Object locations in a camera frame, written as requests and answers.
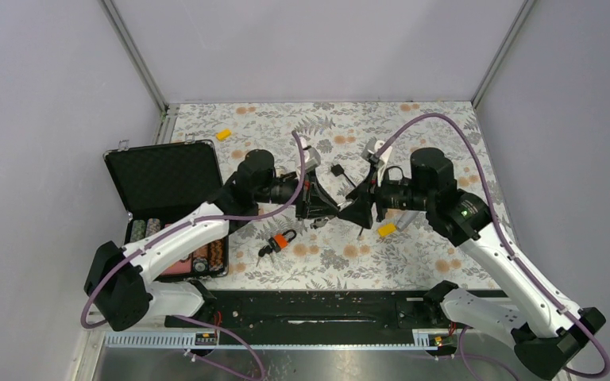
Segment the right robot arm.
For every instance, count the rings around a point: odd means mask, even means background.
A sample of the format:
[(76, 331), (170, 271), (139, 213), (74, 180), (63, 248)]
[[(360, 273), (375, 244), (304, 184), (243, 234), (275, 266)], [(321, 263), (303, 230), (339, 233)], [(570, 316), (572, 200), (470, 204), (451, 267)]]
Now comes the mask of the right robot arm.
[(462, 323), (512, 348), (526, 369), (551, 380), (589, 343), (606, 319), (595, 307), (581, 308), (567, 298), (525, 255), (496, 230), (493, 213), (477, 195), (458, 188), (454, 165), (437, 148), (420, 148), (410, 156), (411, 175), (381, 179), (378, 160), (364, 181), (348, 195), (338, 218), (364, 229), (388, 209), (426, 214), (429, 226), (491, 275), (514, 308), (479, 298), (449, 281), (423, 297), (425, 319), (443, 327)]

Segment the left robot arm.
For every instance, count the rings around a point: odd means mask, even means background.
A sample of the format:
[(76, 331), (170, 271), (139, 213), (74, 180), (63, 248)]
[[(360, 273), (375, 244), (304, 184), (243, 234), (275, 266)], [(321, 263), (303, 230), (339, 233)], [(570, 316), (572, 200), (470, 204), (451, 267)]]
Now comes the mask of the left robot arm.
[(260, 219), (261, 203), (294, 206), (299, 220), (331, 219), (338, 204), (319, 185), (315, 169), (319, 154), (311, 147), (299, 152), (301, 168), (278, 176), (271, 152), (255, 149), (237, 166), (226, 183), (196, 210), (169, 227), (118, 247), (101, 245), (84, 290), (87, 304), (103, 319), (86, 329), (108, 324), (114, 331), (133, 327), (146, 318), (181, 315), (197, 326), (214, 318), (213, 302), (195, 281), (161, 282), (159, 276), (195, 250), (222, 240), (250, 221)]

